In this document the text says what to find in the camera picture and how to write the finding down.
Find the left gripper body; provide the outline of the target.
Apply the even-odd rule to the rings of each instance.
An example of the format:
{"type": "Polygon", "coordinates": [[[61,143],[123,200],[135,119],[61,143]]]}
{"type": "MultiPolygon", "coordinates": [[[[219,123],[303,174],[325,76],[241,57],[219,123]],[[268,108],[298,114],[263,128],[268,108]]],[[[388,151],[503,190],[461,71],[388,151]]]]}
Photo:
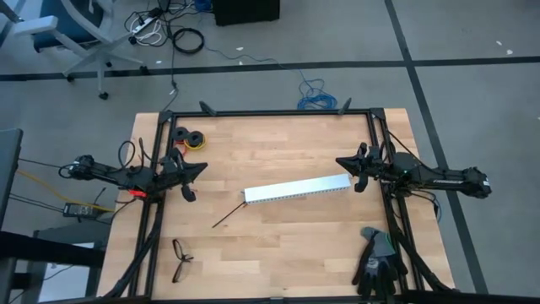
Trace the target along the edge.
{"type": "Polygon", "coordinates": [[[164,156],[159,160],[162,171],[156,177],[156,187],[158,189],[173,188],[181,185],[181,171],[170,156],[164,156]]]}

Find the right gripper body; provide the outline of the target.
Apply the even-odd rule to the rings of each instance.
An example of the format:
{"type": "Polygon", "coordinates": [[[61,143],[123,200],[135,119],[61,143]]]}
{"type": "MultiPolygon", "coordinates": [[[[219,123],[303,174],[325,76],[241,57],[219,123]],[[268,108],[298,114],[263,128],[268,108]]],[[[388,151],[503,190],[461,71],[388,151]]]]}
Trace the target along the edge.
{"type": "Polygon", "coordinates": [[[376,146],[370,146],[365,156],[366,165],[364,172],[374,180],[391,179],[389,165],[381,158],[381,150],[376,146]]]}

